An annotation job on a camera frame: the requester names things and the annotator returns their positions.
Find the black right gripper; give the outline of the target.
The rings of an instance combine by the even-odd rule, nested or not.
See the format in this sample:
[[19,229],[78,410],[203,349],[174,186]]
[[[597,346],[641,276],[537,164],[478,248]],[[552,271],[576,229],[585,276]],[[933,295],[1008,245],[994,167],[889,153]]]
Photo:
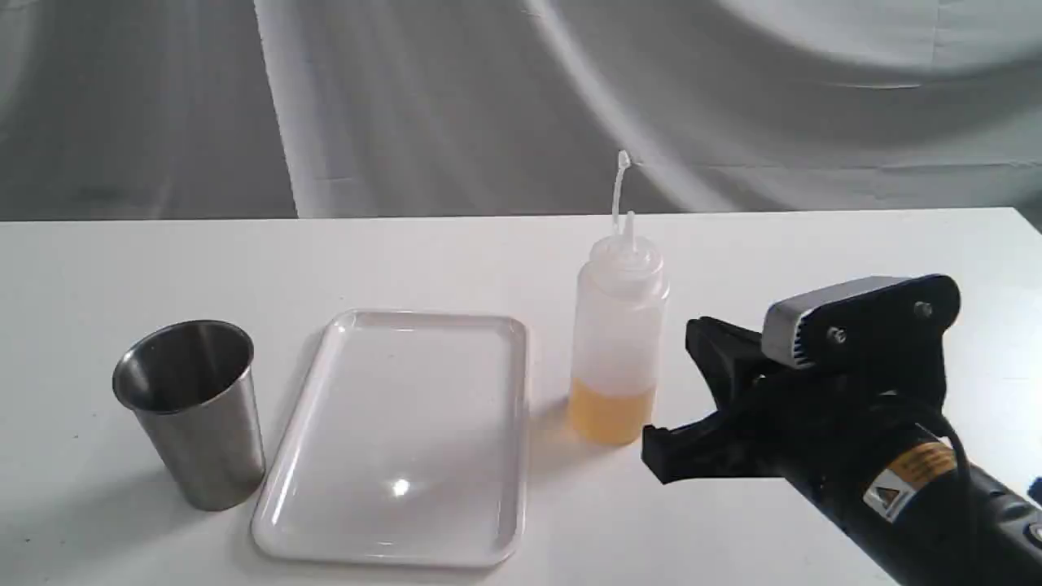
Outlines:
[[[774,426],[824,496],[865,505],[961,503],[961,441],[944,416],[944,338],[961,311],[948,275],[867,277],[768,308],[762,334],[687,322],[685,349],[719,411],[641,430],[641,462],[660,483],[773,478]],[[769,420],[729,409],[782,366]]]

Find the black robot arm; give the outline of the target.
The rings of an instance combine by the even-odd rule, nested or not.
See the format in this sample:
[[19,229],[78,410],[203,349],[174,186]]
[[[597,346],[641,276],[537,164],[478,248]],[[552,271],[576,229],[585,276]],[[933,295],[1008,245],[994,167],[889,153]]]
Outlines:
[[762,329],[691,319],[685,349],[713,413],[648,424],[661,483],[784,479],[901,585],[1038,585],[1040,487],[1023,498],[972,464],[943,415],[944,274],[867,277],[786,298]]

